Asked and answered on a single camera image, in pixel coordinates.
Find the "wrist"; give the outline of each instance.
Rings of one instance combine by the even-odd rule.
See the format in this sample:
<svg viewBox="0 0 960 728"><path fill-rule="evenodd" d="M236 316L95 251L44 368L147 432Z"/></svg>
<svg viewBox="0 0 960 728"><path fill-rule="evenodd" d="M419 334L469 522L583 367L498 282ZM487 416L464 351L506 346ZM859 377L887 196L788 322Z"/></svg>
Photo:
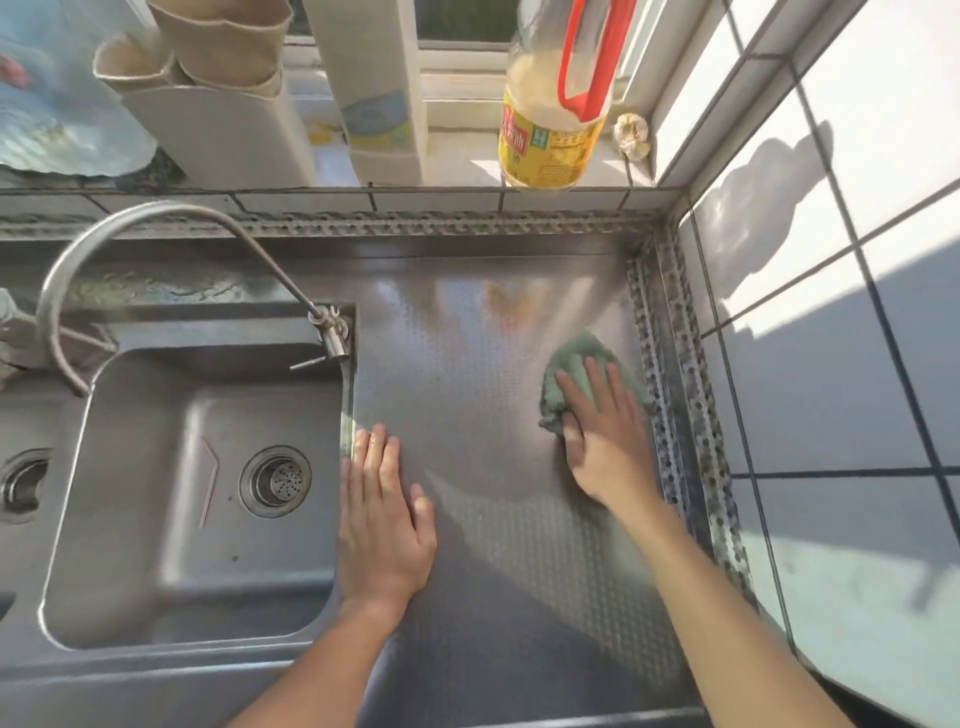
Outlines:
<svg viewBox="0 0 960 728"><path fill-rule="evenodd" d="M406 604L397 604L385 599L349 596L341 602L337 619L362 622L367 628L386 638L400 624L405 612Z"/></svg>

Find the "hand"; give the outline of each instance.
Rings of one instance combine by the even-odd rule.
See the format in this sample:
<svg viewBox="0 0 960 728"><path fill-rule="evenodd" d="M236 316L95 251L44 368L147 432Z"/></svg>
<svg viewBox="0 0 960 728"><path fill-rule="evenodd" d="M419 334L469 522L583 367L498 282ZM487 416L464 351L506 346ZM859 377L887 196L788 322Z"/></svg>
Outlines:
<svg viewBox="0 0 960 728"><path fill-rule="evenodd" d="M400 490L400 441L383 425L359 430L340 472L337 576L342 615L372 616L392 632L426 584L437 552L433 503L419 485Z"/></svg>
<svg viewBox="0 0 960 728"><path fill-rule="evenodd" d="M662 503L646 417L615 364L607 365L606 377L592 357L584 359L584 366L595 406L569 374L557 372L557 384L573 410L563 415L566 464L584 493L624 520L638 505Z"/></svg>

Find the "left hand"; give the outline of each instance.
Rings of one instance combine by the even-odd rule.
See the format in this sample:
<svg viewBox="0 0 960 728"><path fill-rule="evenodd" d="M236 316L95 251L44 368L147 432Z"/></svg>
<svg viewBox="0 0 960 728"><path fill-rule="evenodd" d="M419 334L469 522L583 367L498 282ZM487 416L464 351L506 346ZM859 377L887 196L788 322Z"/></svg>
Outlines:
<svg viewBox="0 0 960 728"><path fill-rule="evenodd" d="M414 485L407 505L399 465L400 441L376 425L357 431L353 459L340 472L341 614L371 616L389 631L426 584L437 552L433 503Z"/></svg>

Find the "cooking oil bottle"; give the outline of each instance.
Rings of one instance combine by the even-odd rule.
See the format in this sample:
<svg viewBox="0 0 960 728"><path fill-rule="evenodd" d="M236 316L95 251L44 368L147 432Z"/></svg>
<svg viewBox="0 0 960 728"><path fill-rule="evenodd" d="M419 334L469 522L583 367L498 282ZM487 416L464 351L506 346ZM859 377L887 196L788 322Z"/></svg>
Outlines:
<svg viewBox="0 0 960 728"><path fill-rule="evenodd" d="M566 189L610 109L636 0L520 0L498 155L507 182Z"/></svg>

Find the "red bottle handle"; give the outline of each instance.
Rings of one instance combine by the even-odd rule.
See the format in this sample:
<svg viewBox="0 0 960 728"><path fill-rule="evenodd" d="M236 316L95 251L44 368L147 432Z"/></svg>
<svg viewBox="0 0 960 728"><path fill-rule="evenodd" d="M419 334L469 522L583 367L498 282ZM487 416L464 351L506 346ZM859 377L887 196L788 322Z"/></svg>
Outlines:
<svg viewBox="0 0 960 728"><path fill-rule="evenodd" d="M630 20L634 16L636 0L610 0L610 12L607 13L607 22L604 25L603 35L600 36L600 47L597 50L596 64L593 66L593 78L590 79L590 88L573 98L566 96L566 71L570 66L570 55L573 53L573 41L580 28L580 16L584 12L587 0L573 0L570 17L566 21L566 39L564 40L564 55L560 61L560 75L557 77L557 98L560 105L567 111L572 111L582 122L592 121L600 115L607 92L613 83L613 74L620 62L620 51L623 42L630 30Z"/></svg>

